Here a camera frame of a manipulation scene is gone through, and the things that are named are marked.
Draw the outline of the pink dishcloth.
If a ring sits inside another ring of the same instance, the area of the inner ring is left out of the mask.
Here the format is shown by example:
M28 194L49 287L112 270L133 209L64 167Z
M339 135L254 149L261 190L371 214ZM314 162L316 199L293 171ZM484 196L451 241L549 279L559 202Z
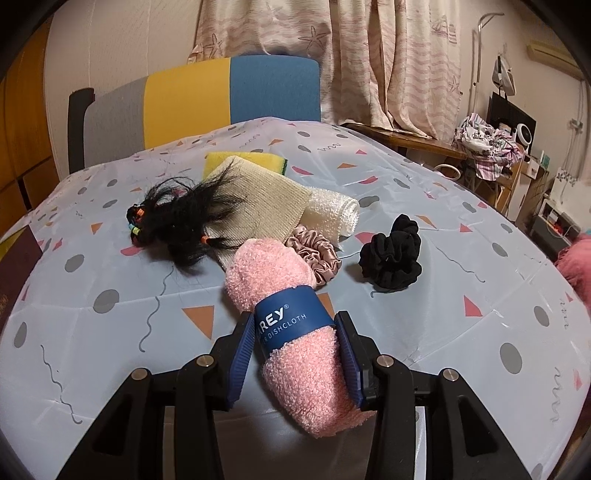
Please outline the pink dishcloth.
M225 289L239 311L253 315L263 379L302 430L330 437L375 415L349 397L335 322L294 249L276 239L246 240L226 270Z

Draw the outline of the pink fluffy cushion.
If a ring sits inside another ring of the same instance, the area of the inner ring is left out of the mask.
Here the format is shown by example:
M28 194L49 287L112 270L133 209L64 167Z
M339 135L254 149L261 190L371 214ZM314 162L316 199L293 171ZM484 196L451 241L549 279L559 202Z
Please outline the pink fluffy cushion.
M582 303L591 310L591 236L579 235L559 254L555 266L571 285Z

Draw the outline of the white towel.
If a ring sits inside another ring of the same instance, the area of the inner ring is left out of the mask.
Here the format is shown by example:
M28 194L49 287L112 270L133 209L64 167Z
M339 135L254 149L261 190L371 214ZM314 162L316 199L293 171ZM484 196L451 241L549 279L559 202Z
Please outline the white towel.
M310 188L311 197L301 217L301 225L317 230L334 245L355 232L360 219L360 203L348 195L322 188Z

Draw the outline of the black monitor screen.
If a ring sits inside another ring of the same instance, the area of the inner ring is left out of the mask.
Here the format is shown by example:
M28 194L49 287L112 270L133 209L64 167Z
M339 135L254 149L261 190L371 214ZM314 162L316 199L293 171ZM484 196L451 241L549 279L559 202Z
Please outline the black monitor screen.
M491 94L486 120L489 124L497 129L499 129L501 125L506 125L510 128L511 134L515 137L515 139L516 126L519 123L524 123L530 128L534 140L534 134L536 132L537 125L536 120L498 93ZM528 149L524 148L525 151L530 153L532 146L533 143Z

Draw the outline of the black scrunchie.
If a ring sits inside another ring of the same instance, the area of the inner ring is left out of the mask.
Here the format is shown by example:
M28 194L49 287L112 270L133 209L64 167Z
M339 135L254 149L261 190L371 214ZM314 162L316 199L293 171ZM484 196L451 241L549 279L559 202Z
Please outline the black scrunchie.
M405 214L399 215L389 235L374 234L360 251L363 276L382 290L408 288L422 274L418 262L421 243L417 222Z

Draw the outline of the maroon gold gift box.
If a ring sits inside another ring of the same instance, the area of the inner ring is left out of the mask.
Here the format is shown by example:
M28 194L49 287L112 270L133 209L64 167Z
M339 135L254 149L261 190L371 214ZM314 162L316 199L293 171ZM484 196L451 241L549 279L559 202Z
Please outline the maroon gold gift box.
M29 226L21 228L1 242L1 328L4 328L25 282L41 256L42 251Z

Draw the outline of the white round fan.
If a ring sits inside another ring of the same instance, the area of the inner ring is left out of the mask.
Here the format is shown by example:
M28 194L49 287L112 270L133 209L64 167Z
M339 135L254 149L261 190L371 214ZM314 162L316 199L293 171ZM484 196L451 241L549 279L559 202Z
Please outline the white round fan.
M533 134L530 128L524 123L519 123L516 126L515 133L517 142L525 149L528 149L533 143Z

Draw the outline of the beige knitted cloth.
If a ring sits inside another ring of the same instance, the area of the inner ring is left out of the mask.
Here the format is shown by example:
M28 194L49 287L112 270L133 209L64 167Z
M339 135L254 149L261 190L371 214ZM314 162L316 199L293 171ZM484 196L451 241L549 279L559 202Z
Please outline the beige knitted cloth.
M311 192L300 183L246 162L245 169L226 160L206 180L222 172L228 180L218 191L242 200L228 219L206 228L211 238L228 240L230 248L215 254L223 269L228 269L235 251L250 238L286 241L301 223Z

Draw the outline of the patterned white tablecloth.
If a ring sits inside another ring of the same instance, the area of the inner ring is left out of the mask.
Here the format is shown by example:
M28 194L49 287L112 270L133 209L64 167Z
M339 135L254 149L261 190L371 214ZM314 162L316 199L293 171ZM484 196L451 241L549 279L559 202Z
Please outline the patterned white tablecloth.
M534 479L549 478L590 388L590 318L553 262L466 188L346 128L274 118L69 175L18 221L41 256L1 335L1 431L36 479L55 478L138 367L164 373L211 350L238 315L214 258L178 269L134 246L127 209L215 152L272 153L287 178L360 204L324 287L360 334L410 368L456 370Z

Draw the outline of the pink satin scrunchie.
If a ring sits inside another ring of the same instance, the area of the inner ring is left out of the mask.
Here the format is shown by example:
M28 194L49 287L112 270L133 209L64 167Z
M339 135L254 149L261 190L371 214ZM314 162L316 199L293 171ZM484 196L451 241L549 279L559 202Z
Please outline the pink satin scrunchie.
M294 249L315 274L315 289L320 289L335 278L342 266L335 246L317 230L297 225L284 245Z

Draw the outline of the pink patterned curtain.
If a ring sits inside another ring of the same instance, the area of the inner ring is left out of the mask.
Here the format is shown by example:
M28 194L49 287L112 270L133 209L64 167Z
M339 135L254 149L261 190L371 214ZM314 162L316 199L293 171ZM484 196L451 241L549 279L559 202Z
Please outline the pink patterned curtain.
M201 1L189 62L318 62L322 121L451 142L461 103L457 1Z

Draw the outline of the multicolour striped chair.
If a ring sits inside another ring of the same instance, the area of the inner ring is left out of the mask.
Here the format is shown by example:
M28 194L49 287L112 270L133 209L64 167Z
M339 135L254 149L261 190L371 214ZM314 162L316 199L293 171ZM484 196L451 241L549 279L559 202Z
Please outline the multicolour striped chair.
M321 70L288 55L218 58L156 72L97 96L69 96L70 172L263 117L321 118Z

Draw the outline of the wooden side table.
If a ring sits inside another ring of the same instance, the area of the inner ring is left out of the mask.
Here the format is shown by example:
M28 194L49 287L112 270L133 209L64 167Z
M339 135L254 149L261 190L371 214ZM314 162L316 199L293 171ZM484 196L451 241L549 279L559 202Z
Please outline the wooden side table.
M403 155L406 155L409 150L414 150L440 155L454 161L467 159L467 155L463 151L436 139L417 137L409 133L388 131L358 123L345 123L342 124L342 127L359 132Z

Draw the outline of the yellow sponge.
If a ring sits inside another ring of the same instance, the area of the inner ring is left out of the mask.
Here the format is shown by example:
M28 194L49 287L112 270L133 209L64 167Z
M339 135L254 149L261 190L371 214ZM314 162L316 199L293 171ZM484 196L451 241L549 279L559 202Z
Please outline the yellow sponge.
M231 152L214 151L205 155L204 172L202 179L211 176L212 173L226 161L235 163L238 168L245 169L245 163L249 162L260 168L283 175L287 169L287 160L272 153L256 152Z

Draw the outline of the black beaded hair wig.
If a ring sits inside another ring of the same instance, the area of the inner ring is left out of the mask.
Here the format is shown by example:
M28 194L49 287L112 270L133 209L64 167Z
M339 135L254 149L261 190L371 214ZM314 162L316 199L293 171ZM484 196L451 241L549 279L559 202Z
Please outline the black beaded hair wig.
M137 247L164 247L179 268L190 268L205 256L235 250L238 243L207 232L235 216L245 199L226 188L238 177L232 165L194 183L171 177L154 186L126 211L130 239Z

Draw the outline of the pile of clothes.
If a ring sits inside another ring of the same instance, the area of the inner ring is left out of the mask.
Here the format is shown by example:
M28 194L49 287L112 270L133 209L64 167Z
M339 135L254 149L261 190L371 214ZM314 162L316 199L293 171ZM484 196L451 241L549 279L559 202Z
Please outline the pile of clothes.
M474 161L477 177L485 181L496 181L504 168L525 158L525 150L510 133L493 127L477 113L456 128L454 145Z

